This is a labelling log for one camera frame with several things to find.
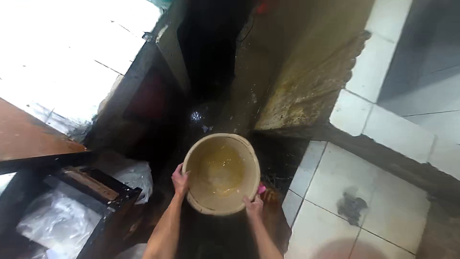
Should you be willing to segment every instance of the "wall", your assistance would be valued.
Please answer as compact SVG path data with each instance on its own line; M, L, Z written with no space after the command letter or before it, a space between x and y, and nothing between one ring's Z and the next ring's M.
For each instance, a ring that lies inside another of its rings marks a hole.
M328 94L337 97L338 90L350 78L353 58L359 54L348 57L346 53L362 49L364 40L358 44L361 47L343 51L348 43L361 35L373 1L308 2L309 6L305 8L307 15L299 12L300 8L285 14L295 22L297 36L292 50L285 55L278 78L272 86L272 94L257 122L258 130L314 123L325 106L316 97ZM304 19L292 18L295 15Z
M379 105L460 143L460 2L415 0Z

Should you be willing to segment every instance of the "floor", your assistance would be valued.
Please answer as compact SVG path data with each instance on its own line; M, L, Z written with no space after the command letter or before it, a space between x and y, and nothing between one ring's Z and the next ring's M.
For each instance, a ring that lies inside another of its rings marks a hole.
M460 3L415 0L379 105L460 143Z
M415 258L426 196L332 143L311 141L282 205L293 231L285 258Z

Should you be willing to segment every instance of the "water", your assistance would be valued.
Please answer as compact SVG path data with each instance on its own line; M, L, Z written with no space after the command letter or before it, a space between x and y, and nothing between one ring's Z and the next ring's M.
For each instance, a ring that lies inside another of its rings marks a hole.
M217 195L229 195L237 190L243 180L244 164L238 152L227 145L208 147L201 157L198 177Z

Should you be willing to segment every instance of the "pink object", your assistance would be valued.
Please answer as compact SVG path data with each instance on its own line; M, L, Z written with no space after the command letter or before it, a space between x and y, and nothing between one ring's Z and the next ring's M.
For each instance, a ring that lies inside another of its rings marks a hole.
M259 183L259 186L257 187L257 194L263 193L267 187L265 187L262 183Z

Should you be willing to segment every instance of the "debris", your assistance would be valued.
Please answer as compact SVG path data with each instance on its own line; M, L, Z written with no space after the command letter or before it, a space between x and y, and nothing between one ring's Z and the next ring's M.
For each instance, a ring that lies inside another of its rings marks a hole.
M201 114L199 112L192 112L191 120L194 122L198 122L201 120Z
M367 209L368 207L366 201L346 191L343 193L343 196L344 197L337 203L339 215L347 218L350 225L359 226L358 222L361 216L361 210Z

